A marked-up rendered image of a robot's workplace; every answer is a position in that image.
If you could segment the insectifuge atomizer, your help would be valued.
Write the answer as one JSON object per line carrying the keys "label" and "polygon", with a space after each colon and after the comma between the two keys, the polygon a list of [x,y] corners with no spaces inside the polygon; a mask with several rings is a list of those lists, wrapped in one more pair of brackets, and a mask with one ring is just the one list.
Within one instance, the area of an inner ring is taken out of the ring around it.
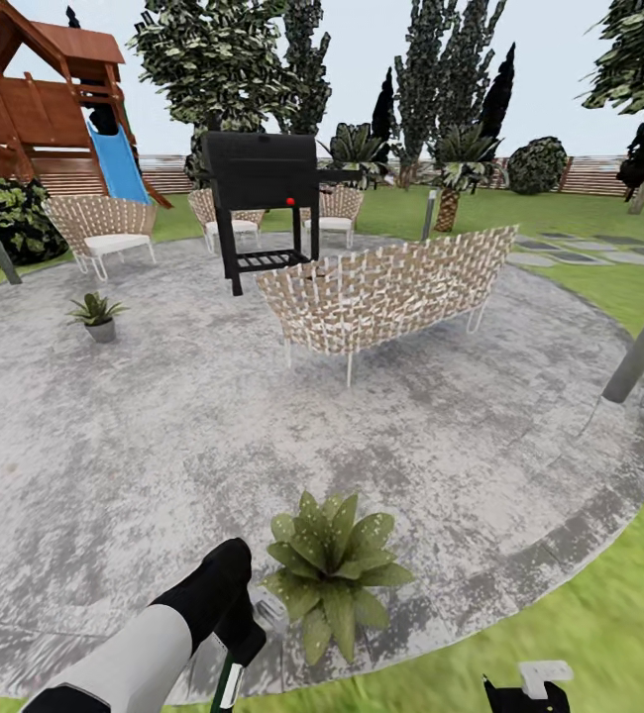
{"label": "insectifuge atomizer", "polygon": [[246,667],[229,652],[224,666],[222,666],[210,713],[233,713],[234,702],[238,698],[244,670]]}

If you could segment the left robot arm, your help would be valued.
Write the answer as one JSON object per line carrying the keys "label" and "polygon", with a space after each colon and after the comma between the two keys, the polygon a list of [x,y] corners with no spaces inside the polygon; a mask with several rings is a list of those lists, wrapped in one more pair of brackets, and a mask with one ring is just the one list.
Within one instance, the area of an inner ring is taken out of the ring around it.
{"label": "left robot arm", "polygon": [[42,686],[25,713],[159,713],[212,631],[249,666],[268,641],[256,619],[281,634],[290,625],[286,604],[265,586],[248,591],[251,570],[240,538],[222,542],[119,633]]}

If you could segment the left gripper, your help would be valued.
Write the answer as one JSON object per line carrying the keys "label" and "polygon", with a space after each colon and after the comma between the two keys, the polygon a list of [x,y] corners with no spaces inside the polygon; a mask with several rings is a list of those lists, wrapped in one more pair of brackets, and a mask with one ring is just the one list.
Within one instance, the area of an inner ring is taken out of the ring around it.
{"label": "left gripper", "polygon": [[253,618],[249,604],[236,619],[220,619],[214,632],[243,666],[249,666],[268,641],[267,633]]}

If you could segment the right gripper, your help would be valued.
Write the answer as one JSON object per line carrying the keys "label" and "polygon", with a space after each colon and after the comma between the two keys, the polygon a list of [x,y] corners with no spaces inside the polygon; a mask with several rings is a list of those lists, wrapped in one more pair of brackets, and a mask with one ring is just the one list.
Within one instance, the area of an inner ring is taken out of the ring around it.
{"label": "right gripper", "polygon": [[483,685],[493,713],[571,713],[561,688],[547,689],[547,700],[531,700],[521,687],[497,688],[488,676],[483,677]]}

